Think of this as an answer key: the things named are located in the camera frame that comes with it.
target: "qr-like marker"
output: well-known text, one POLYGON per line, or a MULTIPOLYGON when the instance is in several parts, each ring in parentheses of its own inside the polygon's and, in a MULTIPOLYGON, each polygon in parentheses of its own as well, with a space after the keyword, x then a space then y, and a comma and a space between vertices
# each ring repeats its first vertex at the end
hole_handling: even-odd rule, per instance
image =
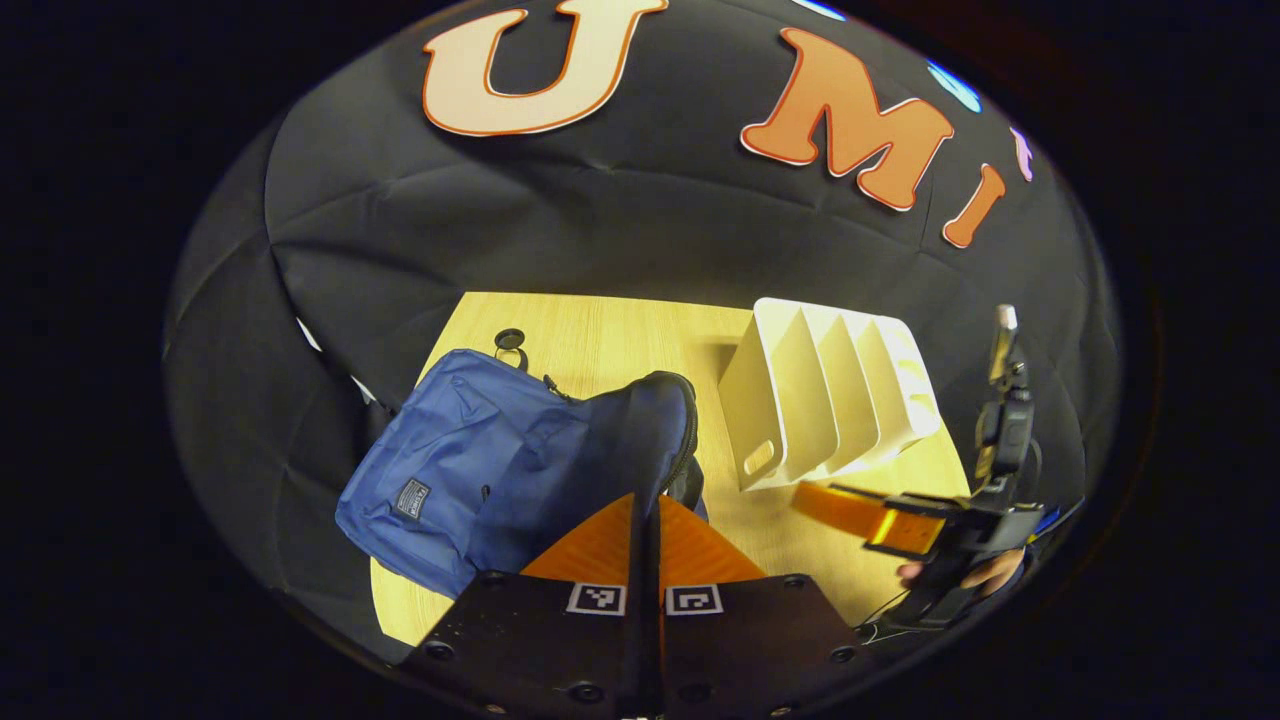
POLYGON ((627 601, 626 585, 589 585, 575 583, 568 596, 567 612, 581 615, 625 615, 627 601))
POLYGON ((717 585, 672 585, 667 588, 667 615, 716 615, 724 612, 717 585))

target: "letter m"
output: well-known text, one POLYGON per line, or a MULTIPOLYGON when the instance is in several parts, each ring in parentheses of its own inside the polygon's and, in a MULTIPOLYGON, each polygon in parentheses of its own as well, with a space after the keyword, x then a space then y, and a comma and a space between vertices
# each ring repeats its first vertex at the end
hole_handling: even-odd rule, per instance
POLYGON ((742 145, 774 160, 808 165, 818 158, 813 133, 827 118, 827 168, 844 177, 879 151, 879 161, 858 173, 858 187, 893 208, 910 210, 915 187, 942 141, 955 129, 937 108, 910 99, 879 110, 867 65, 847 50, 803 29, 785 28, 796 64, 769 119, 742 128, 742 145))

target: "file organizer handle cutout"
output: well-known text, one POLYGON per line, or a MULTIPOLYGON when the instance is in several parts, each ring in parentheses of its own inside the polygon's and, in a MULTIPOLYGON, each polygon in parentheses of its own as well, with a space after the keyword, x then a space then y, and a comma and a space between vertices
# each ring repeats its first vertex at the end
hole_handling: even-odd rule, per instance
POLYGON ((899 319, 763 297, 719 383, 740 488, 892 460, 942 418, 899 319))

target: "screw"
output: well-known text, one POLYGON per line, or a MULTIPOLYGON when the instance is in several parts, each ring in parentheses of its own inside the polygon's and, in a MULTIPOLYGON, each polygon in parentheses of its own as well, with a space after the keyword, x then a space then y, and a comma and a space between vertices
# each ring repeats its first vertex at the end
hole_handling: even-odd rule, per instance
POLYGON ((439 660, 440 662, 448 662, 453 660, 453 648, 436 641, 431 641, 426 646, 426 656, 431 660, 439 660))
POLYGON ((687 702, 689 705, 698 705, 700 702, 707 702, 708 700, 712 698, 712 687, 710 685, 685 685, 685 687, 680 688, 680 692, 676 693, 676 694, 678 694, 680 700, 687 702))
POLYGON ((590 683, 582 683, 581 685, 573 687, 568 694, 573 700, 586 705, 593 705, 604 700, 604 691, 590 683))

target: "backpack label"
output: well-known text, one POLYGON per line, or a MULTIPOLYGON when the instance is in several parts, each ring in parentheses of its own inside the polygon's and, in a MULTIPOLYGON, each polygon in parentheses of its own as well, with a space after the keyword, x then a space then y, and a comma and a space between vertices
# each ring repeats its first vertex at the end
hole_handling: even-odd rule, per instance
POLYGON ((429 495, 431 495, 431 488, 417 482, 416 478, 410 478, 396 498, 396 510, 417 520, 419 515, 422 514, 422 501, 429 495))

